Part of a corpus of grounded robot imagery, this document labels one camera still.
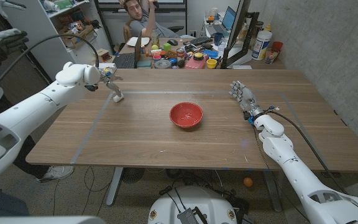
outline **white glove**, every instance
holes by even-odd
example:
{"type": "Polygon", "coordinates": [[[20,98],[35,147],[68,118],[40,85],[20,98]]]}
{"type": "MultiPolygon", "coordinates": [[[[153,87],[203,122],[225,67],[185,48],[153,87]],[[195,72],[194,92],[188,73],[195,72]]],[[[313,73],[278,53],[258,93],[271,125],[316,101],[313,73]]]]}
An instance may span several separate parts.
{"type": "Polygon", "coordinates": [[[5,19],[7,19],[7,14],[4,12],[4,9],[2,7],[11,7],[13,9],[20,9],[20,10],[25,9],[25,6],[22,4],[10,2],[7,0],[0,0],[0,15],[2,15],[5,19]]]}

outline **orange ball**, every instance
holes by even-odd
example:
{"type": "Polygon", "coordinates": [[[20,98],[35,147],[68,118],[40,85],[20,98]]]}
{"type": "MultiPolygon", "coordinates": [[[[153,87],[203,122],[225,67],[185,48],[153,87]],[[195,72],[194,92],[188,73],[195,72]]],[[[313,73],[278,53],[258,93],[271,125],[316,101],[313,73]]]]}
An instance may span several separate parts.
{"type": "Polygon", "coordinates": [[[252,186],[252,179],[249,177],[244,178],[244,185],[247,187],[252,186]]]}

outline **mouse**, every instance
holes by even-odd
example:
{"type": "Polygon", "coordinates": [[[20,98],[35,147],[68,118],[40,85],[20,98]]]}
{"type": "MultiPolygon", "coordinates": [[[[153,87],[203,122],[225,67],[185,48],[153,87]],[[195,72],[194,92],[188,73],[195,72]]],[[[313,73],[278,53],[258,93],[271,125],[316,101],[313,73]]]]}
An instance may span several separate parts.
{"type": "Polygon", "coordinates": [[[178,45],[178,41],[174,40],[174,39],[170,39],[167,41],[168,44],[172,45],[172,46],[176,46],[178,45]]]}

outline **keyboard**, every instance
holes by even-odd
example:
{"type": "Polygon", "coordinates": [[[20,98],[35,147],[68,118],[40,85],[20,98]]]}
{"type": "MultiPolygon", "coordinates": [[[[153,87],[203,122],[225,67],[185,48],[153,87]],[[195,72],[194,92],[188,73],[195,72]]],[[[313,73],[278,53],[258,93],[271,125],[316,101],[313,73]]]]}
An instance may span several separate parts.
{"type": "Polygon", "coordinates": [[[220,24],[213,24],[212,26],[214,27],[216,32],[220,32],[221,34],[223,34],[225,31],[220,24]]]}
{"type": "Polygon", "coordinates": [[[211,42],[212,39],[209,38],[209,37],[198,37],[198,38],[195,38],[195,39],[192,39],[190,41],[191,44],[194,44],[195,46],[198,46],[198,45],[201,45],[203,43],[208,43],[208,42],[211,42]]]}
{"type": "Polygon", "coordinates": [[[116,66],[117,68],[135,68],[135,53],[120,55],[119,63],[116,62],[116,66]]]}

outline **floor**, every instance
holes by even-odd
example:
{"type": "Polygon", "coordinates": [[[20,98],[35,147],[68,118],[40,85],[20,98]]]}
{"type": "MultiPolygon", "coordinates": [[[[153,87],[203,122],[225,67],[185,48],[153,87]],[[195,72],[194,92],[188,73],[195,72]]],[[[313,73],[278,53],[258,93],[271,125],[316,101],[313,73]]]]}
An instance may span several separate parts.
{"type": "MultiPolygon", "coordinates": [[[[32,137],[35,141],[40,139],[42,133],[59,114],[60,111],[34,131],[32,137]]],[[[166,175],[165,170],[145,170],[140,181],[134,184],[122,182],[116,203],[112,207],[108,207],[105,194],[108,188],[104,187],[110,183],[114,168],[93,167],[93,171],[94,177],[89,167],[75,167],[74,173],[66,179],[40,184],[35,181],[34,177],[12,165],[0,175],[0,189],[8,195],[23,200],[32,216],[84,214],[99,216],[106,223],[147,223],[150,207],[159,198],[158,192],[166,186],[172,185],[174,180],[166,175]],[[93,178],[92,190],[100,191],[90,193],[85,181],[90,187],[93,178]]],[[[188,172],[194,172],[204,178],[214,188],[220,185],[217,175],[212,170],[188,170],[188,172]]],[[[237,197],[249,202],[248,215],[255,223],[307,223],[282,194],[281,201],[284,211],[279,213],[273,211],[262,172],[219,170],[218,174],[226,190],[234,189],[237,197]],[[253,180],[252,187],[248,188],[243,184],[244,177],[250,177],[253,180]]],[[[337,189],[331,179],[323,177],[320,173],[316,173],[316,175],[324,184],[337,189]]],[[[337,180],[350,194],[358,196],[358,174],[342,174],[342,177],[337,180]]],[[[184,185],[181,180],[175,182],[175,186],[181,185],[184,185]]],[[[285,195],[304,213],[305,211],[287,179],[284,178],[280,185],[282,185],[285,195]]]]}

